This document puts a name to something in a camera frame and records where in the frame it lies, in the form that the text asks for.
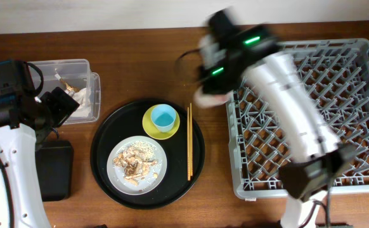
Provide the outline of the pink cup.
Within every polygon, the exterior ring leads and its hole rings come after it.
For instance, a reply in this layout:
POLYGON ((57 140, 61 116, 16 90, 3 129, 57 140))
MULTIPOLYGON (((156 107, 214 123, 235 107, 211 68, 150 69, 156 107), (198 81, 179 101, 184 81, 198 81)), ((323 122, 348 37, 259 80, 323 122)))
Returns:
POLYGON ((227 94, 204 94, 203 87, 199 87, 194 95, 193 100, 199 108, 212 108, 221 106, 231 99, 231 92, 227 94))

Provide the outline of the white napkin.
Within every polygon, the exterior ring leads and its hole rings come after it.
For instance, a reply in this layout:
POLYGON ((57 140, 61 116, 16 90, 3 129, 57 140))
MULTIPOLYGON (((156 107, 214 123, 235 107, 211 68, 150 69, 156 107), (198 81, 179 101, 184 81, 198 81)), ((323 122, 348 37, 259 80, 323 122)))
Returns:
POLYGON ((89 116, 91 111, 91 103, 86 97, 88 94, 89 91, 87 91, 86 88, 83 88, 72 96, 72 98, 79 103, 79 107, 73 112, 71 117, 86 118, 89 116))

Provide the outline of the light blue cup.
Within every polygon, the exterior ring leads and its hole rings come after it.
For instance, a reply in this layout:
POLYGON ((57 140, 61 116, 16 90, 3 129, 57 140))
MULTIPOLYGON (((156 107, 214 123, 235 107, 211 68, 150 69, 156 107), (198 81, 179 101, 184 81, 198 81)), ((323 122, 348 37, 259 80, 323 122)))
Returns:
POLYGON ((151 112, 152 124, 160 132, 169 132, 176 121, 176 111, 168 104, 158 104, 151 112))

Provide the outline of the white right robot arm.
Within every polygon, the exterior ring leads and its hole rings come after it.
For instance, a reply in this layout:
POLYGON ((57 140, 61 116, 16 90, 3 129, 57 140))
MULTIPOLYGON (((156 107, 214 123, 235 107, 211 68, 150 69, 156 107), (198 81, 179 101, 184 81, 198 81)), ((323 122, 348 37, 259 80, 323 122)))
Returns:
POLYGON ((281 227, 314 227, 320 208, 330 210, 330 190, 356 156, 327 125, 309 97, 291 55, 265 25, 244 30, 222 9, 207 20, 200 40, 197 106, 225 104, 242 83, 255 87, 276 113, 292 159, 279 168, 287 191, 281 227))

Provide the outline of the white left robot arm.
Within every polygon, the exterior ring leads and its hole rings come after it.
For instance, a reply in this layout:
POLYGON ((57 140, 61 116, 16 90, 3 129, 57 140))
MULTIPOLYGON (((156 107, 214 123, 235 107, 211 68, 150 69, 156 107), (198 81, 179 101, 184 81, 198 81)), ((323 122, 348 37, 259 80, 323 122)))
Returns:
POLYGON ((31 62, 0 62, 0 227, 49 227, 36 169, 36 146, 79 104, 63 89, 35 86, 31 62))

